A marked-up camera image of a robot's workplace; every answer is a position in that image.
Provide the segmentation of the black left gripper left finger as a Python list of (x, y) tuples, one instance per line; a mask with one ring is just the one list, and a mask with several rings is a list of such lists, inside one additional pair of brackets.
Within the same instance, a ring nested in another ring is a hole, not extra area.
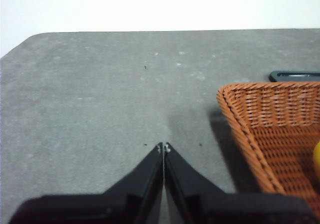
[(98, 194), (43, 195), (24, 201), (11, 224), (148, 224), (159, 220), (163, 144), (109, 189)]

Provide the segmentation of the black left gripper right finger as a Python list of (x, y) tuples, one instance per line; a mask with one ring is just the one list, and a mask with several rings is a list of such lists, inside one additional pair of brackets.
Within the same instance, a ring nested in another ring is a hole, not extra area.
[(165, 187), (186, 224), (317, 224), (299, 197), (279, 193), (226, 193), (166, 142)]

